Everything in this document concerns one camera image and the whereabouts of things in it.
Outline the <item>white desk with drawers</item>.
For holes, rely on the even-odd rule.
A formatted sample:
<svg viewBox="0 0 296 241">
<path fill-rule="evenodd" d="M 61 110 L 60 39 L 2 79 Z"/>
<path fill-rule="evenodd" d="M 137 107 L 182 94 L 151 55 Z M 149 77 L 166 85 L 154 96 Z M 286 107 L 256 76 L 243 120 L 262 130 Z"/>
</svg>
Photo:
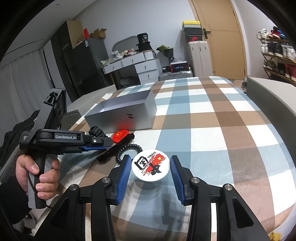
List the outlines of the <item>white desk with drawers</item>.
<svg viewBox="0 0 296 241">
<path fill-rule="evenodd" d="M 107 63 L 102 67 L 104 74 L 133 66 L 142 85 L 157 82 L 162 67 L 154 50 L 147 50 L 129 57 Z"/>
</svg>

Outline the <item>silver open cardboard box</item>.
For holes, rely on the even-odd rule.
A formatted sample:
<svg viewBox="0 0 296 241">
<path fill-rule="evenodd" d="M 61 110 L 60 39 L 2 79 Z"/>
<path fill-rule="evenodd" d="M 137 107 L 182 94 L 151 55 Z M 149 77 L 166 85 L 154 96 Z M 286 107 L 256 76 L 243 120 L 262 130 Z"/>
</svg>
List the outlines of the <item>silver open cardboard box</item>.
<svg viewBox="0 0 296 241">
<path fill-rule="evenodd" d="M 153 92 L 146 90 L 102 101 L 85 119 L 90 127 L 97 126 L 105 133 L 137 131 L 152 128 L 156 112 Z"/>
</svg>

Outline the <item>beige upright suitcase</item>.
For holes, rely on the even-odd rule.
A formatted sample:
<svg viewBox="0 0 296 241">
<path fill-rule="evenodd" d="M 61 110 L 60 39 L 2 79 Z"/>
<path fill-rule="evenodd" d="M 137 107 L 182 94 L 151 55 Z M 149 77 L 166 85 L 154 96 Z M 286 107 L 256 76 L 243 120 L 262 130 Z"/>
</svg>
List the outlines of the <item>beige upright suitcase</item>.
<svg viewBox="0 0 296 241">
<path fill-rule="evenodd" d="M 194 76 L 212 76 L 213 69 L 208 43 L 206 41 L 189 42 L 187 49 Z"/>
</svg>

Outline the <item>wooden door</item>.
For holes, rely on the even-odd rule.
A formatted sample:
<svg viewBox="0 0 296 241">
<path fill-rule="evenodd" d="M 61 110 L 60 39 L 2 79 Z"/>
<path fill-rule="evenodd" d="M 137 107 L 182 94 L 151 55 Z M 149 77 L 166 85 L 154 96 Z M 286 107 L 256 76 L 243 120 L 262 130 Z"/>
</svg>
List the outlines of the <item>wooden door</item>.
<svg viewBox="0 0 296 241">
<path fill-rule="evenodd" d="M 241 27 L 231 1 L 189 1 L 207 41 L 213 74 L 243 80 L 247 74 Z"/>
</svg>

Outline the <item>white curtain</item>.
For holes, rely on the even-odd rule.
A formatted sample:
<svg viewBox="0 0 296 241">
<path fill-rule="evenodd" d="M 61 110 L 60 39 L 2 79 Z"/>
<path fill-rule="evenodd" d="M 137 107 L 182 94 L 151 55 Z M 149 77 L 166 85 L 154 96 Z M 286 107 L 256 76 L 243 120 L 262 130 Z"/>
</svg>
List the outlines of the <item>white curtain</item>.
<svg viewBox="0 0 296 241">
<path fill-rule="evenodd" d="M 52 88 L 41 49 L 1 68 L 1 143 L 5 133 L 41 108 Z"/>
</svg>

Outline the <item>grey bed headboard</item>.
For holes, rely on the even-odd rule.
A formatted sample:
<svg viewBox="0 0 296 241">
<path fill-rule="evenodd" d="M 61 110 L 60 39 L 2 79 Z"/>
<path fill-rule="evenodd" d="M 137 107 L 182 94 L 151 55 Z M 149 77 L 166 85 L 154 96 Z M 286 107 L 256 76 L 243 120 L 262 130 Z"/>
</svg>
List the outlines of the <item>grey bed headboard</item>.
<svg viewBox="0 0 296 241">
<path fill-rule="evenodd" d="M 274 125 L 286 144 L 295 145 L 295 86 L 248 77 L 247 96 Z"/>
</svg>

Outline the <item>wooden shoe rack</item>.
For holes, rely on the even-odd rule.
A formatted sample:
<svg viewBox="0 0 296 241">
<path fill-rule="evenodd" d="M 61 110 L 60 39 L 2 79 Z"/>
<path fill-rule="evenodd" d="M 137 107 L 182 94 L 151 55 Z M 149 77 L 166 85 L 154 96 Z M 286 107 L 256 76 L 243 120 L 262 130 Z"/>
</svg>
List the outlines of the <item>wooden shoe rack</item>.
<svg viewBox="0 0 296 241">
<path fill-rule="evenodd" d="M 270 31 L 259 30 L 256 37 L 261 42 L 263 70 L 268 79 L 295 86 L 295 49 L 283 31 L 274 26 Z"/>
</svg>

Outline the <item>red round badge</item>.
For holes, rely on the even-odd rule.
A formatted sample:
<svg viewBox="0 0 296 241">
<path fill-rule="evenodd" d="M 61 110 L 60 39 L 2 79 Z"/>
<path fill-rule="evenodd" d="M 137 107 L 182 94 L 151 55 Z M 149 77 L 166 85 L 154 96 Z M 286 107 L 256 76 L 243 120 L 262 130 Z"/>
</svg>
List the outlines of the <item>red round badge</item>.
<svg viewBox="0 0 296 241">
<path fill-rule="evenodd" d="M 129 133 L 130 132 L 128 130 L 120 130 L 120 131 L 115 132 L 111 138 L 114 143 L 119 143 Z"/>
</svg>

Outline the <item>plaid bed blanket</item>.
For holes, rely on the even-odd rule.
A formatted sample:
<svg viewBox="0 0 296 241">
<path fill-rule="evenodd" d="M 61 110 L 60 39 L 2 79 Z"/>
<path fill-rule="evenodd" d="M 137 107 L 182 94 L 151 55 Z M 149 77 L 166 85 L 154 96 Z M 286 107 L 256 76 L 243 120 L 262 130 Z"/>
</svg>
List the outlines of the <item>plaid bed blanket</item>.
<svg viewBox="0 0 296 241">
<path fill-rule="evenodd" d="M 134 142 L 177 155 L 211 185 L 234 185 L 267 232 L 287 237 L 295 225 L 295 166 L 259 107 L 214 76 L 133 86 L 103 100 L 146 90 L 157 105 L 154 126 L 135 132 Z M 171 175 L 152 183 L 131 175 L 123 202 L 111 210 L 118 240 L 186 238 L 191 209 L 178 201 Z"/>
</svg>

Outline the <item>grey bedside cabinet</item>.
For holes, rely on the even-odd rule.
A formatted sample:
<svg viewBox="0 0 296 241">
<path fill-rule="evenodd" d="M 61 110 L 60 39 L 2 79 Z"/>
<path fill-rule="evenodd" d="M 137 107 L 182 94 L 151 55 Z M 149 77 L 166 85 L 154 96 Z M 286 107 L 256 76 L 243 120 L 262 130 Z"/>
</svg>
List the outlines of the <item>grey bedside cabinet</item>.
<svg viewBox="0 0 296 241">
<path fill-rule="evenodd" d="M 67 113 L 63 115 L 61 129 L 69 130 L 89 109 L 93 107 L 106 94 L 116 91 L 115 85 L 85 94 L 67 107 Z"/>
</svg>

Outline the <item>black red box on suitcase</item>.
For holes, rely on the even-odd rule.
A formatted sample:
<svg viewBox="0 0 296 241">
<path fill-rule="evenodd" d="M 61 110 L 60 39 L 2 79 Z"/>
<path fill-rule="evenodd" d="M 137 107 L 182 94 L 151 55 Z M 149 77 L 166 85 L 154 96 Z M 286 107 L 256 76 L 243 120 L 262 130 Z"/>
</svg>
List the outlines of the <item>black red box on suitcase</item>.
<svg viewBox="0 0 296 241">
<path fill-rule="evenodd" d="M 172 73 L 181 72 L 181 71 L 189 71 L 189 64 L 187 61 L 172 62 L 170 64 L 170 70 Z"/>
</svg>

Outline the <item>stacked shoe boxes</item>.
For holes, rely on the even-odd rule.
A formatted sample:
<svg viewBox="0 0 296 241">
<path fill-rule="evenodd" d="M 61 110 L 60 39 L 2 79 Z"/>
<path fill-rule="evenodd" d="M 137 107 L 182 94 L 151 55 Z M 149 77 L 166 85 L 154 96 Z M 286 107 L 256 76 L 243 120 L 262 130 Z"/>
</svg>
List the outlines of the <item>stacked shoe boxes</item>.
<svg viewBox="0 0 296 241">
<path fill-rule="evenodd" d="M 185 33 L 187 43 L 203 40 L 203 30 L 200 21 L 183 21 L 182 30 Z"/>
</svg>

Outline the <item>white round flag badge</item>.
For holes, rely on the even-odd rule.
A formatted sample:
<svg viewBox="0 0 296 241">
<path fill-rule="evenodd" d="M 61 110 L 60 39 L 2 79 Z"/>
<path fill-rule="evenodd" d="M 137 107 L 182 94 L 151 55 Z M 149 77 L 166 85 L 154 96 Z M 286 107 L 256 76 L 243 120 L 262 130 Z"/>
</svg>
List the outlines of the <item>white round flag badge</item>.
<svg viewBox="0 0 296 241">
<path fill-rule="evenodd" d="M 160 150 L 145 150 L 132 160 L 132 171 L 142 181 L 154 182 L 163 179 L 170 170 L 170 159 Z"/>
</svg>

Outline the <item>silver suitcase lying flat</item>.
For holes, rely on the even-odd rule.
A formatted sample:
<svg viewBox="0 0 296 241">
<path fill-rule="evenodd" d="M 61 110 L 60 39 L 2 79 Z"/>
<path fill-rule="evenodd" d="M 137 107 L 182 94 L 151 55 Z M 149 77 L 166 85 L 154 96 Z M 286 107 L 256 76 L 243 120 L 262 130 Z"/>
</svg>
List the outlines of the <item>silver suitcase lying flat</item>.
<svg viewBox="0 0 296 241">
<path fill-rule="evenodd" d="M 172 79 L 181 79 L 181 78 L 189 78 L 193 77 L 193 73 L 191 70 L 189 71 L 179 71 L 179 72 L 166 72 L 162 73 L 158 76 L 158 81 L 166 81 Z"/>
</svg>

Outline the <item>black claw hair clip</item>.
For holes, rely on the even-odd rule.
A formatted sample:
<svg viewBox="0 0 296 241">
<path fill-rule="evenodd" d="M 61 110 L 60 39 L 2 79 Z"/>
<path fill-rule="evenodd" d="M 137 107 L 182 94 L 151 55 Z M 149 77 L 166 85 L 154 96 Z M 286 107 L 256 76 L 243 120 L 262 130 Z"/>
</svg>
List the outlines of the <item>black claw hair clip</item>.
<svg viewBox="0 0 296 241">
<path fill-rule="evenodd" d="M 107 135 L 103 132 L 103 130 L 100 129 L 98 126 L 91 127 L 88 133 L 92 137 L 99 137 L 99 138 L 107 137 Z"/>
</svg>

